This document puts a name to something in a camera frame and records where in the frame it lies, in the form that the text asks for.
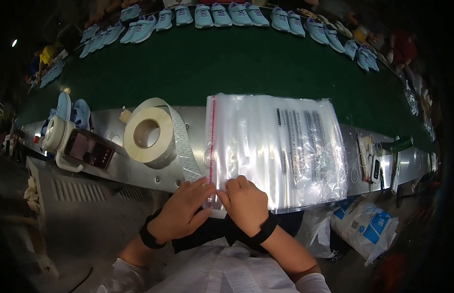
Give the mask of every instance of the ventilation grille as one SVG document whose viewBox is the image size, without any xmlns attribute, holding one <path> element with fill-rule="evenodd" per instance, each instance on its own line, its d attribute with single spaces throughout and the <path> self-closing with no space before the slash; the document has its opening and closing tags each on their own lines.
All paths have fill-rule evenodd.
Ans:
<svg viewBox="0 0 454 293">
<path fill-rule="evenodd" d="M 142 193 L 140 188 L 137 187 L 125 187 L 122 188 L 117 192 L 121 199 L 135 199 L 139 197 L 143 197 L 144 194 Z"/>
<path fill-rule="evenodd" d="M 60 202 L 104 202 L 102 189 L 98 185 L 51 180 L 54 198 Z"/>
</svg>

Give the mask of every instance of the white sleeve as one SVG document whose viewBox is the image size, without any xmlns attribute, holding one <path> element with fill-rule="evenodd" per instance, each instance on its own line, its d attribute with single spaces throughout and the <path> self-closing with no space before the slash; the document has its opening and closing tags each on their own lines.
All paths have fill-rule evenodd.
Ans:
<svg viewBox="0 0 454 293">
<path fill-rule="evenodd" d="M 97 293 L 141 293 L 147 290 L 149 272 L 118 258 L 113 264 L 113 275 L 105 278 Z"/>
<path fill-rule="evenodd" d="M 303 276 L 295 283 L 295 288 L 300 293 L 331 293 L 324 276 L 320 273 L 311 273 Z"/>
</svg>

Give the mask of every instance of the white plastic bag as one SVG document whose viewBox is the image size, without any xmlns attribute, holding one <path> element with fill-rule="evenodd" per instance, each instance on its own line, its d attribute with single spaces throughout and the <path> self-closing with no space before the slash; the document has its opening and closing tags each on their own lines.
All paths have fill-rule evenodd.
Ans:
<svg viewBox="0 0 454 293">
<path fill-rule="evenodd" d="M 391 246 L 399 220 L 365 201 L 345 200 L 338 205 L 331 227 L 367 260 L 368 266 Z"/>
<path fill-rule="evenodd" d="M 331 258 L 334 253 L 329 248 L 329 225 L 336 208 L 327 205 L 306 209 L 302 225 L 295 236 L 314 257 Z"/>
<path fill-rule="evenodd" d="M 207 98 L 204 162 L 218 189 L 245 175 L 276 213 L 347 195 L 343 140 L 329 100 L 267 95 Z M 223 209 L 214 196 L 205 207 Z"/>
</svg>

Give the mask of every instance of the black wristband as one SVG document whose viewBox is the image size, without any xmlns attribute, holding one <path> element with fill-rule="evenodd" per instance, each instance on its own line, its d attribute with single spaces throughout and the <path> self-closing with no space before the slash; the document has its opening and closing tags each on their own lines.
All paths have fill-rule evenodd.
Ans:
<svg viewBox="0 0 454 293">
<path fill-rule="evenodd" d="M 258 232 L 255 236 L 251 237 L 250 239 L 253 243 L 261 244 L 266 241 L 269 236 L 271 236 L 274 229 L 276 229 L 277 224 L 279 224 L 279 220 L 269 212 L 269 216 L 267 220 L 260 226 L 261 231 Z"/>
<path fill-rule="evenodd" d="M 150 249 L 162 249 L 167 244 L 167 243 L 157 244 L 155 242 L 156 240 L 155 237 L 152 234 L 150 234 L 147 230 L 148 223 L 151 220 L 155 219 L 155 217 L 158 216 L 161 211 L 162 211 L 161 209 L 158 209 L 153 215 L 148 216 L 147 219 L 145 220 L 144 226 L 142 226 L 141 230 L 139 230 L 139 235 L 141 235 L 142 243 L 144 243 L 144 245 L 146 245 Z"/>
</svg>

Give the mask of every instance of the yellow shirt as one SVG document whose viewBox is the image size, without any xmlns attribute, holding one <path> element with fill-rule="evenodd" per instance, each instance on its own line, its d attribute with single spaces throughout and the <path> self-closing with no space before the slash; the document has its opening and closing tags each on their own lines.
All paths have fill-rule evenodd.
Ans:
<svg viewBox="0 0 454 293">
<path fill-rule="evenodd" d="M 51 57 L 54 55 L 56 47 L 54 45 L 48 45 L 43 48 L 43 52 L 40 54 L 40 62 L 48 64 L 51 62 Z"/>
</svg>

